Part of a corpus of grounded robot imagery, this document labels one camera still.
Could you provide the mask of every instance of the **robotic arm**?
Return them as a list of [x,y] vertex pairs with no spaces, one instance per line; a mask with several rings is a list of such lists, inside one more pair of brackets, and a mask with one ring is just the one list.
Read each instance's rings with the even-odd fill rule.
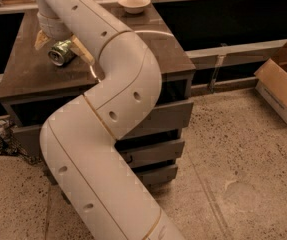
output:
[[154,108],[158,63],[145,43],[93,0],[38,0],[41,29],[72,33],[105,79],[54,112],[41,149],[54,177],[97,240],[184,239],[114,148]]

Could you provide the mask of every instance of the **white bowl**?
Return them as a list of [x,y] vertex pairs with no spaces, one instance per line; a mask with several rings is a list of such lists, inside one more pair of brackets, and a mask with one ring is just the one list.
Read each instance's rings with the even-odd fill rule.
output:
[[124,10],[131,14],[138,14],[144,11],[151,1],[150,0],[119,0],[119,5],[124,7]]

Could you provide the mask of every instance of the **concrete floor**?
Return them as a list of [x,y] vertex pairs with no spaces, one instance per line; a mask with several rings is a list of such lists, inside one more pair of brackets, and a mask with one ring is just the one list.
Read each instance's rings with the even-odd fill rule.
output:
[[[187,240],[287,239],[287,125],[254,89],[192,99],[177,178],[153,196]],[[0,157],[0,240],[94,239],[42,167]]]

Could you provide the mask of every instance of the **green can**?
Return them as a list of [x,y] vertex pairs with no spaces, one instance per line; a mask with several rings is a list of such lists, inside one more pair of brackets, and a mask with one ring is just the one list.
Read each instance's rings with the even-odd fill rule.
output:
[[63,66],[70,62],[76,55],[70,50],[72,42],[70,39],[55,43],[48,55],[56,66]]

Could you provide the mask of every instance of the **open box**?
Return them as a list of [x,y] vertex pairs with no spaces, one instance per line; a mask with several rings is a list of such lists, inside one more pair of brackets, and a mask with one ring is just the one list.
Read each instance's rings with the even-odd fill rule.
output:
[[256,90],[287,123],[287,43],[254,74]]

